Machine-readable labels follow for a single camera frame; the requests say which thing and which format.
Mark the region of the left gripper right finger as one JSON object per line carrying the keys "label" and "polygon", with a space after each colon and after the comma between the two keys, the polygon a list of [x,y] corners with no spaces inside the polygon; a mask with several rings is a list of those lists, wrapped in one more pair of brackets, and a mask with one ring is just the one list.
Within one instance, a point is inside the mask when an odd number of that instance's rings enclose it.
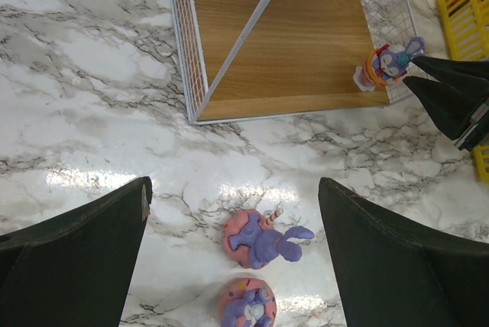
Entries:
{"label": "left gripper right finger", "polygon": [[319,206],[349,326],[486,326],[488,245],[421,225],[331,178]]}

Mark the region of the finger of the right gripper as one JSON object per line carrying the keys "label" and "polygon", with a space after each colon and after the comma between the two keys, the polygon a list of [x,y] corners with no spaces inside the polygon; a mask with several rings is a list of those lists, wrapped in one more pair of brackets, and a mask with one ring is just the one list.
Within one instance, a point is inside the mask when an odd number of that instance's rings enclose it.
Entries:
{"label": "finger of the right gripper", "polygon": [[460,150],[471,151],[488,136],[488,81],[470,78],[448,83],[408,76],[404,84],[434,125]]}
{"label": "finger of the right gripper", "polygon": [[415,57],[413,63],[425,73],[458,92],[488,92],[488,61],[455,61]]}

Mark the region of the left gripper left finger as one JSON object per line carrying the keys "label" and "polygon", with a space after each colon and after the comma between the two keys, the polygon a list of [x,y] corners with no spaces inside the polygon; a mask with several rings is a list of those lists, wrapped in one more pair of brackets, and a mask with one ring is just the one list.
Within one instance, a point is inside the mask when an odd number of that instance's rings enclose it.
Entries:
{"label": "left gripper left finger", "polygon": [[150,215],[138,177],[51,219],[1,236],[3,326],[117,326]]}

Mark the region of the purple bunny orange cup toy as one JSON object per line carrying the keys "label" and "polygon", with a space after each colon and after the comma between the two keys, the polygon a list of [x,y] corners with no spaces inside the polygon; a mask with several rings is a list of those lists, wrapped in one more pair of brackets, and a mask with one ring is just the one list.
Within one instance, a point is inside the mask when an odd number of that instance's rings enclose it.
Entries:
{"label": "purple bunny orange cup toy", "polygon": [[426,42],[422,37],[412,37],[406,46],[390,45],[372,50],[362,66],[357,66],[353,81],[362,92],[373,92],[397,83],[407,74],[415,57],[423,54]]}

